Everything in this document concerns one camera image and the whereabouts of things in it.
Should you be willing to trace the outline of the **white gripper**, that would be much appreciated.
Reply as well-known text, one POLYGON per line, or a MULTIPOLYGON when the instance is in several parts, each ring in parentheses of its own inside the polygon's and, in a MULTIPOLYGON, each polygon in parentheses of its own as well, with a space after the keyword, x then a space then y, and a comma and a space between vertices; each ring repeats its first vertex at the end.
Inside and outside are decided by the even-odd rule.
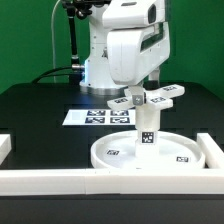
POLYGON ((107 36, 107 54, 112 80, 128 85, 134 106, 144 104, 144 89, 137 85, 147 75, 160 80, 159 66, 170 54, 169 26, 113 30, 107 36))

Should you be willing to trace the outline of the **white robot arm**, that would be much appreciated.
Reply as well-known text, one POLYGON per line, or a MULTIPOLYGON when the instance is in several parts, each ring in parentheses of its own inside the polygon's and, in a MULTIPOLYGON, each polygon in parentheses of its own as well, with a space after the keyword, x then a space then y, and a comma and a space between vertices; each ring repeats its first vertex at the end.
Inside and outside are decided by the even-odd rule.
POLYGON ((136 86, 170 54, 167 0, 88 0, 90 54, 81 89, 115 95, 136 86))

